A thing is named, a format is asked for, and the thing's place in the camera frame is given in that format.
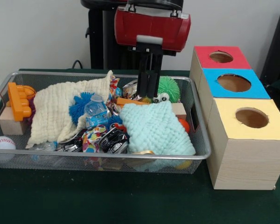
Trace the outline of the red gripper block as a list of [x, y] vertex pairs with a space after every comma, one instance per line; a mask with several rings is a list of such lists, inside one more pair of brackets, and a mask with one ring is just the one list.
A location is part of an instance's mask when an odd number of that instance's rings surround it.
[[[137, 43], [160, 45], [163, 50], [181, 52], [186, 44], [191, 18], [189, 14], [172, 10], [135, 6], [118, 7], [114, 18], [114, 32], [118, 44], [133, 46]], [[154, 72], [147, 73], [149, 54], [140, 54], [137, 94], [140, 97], [157, 97], [163, 54], [156, 54]]]

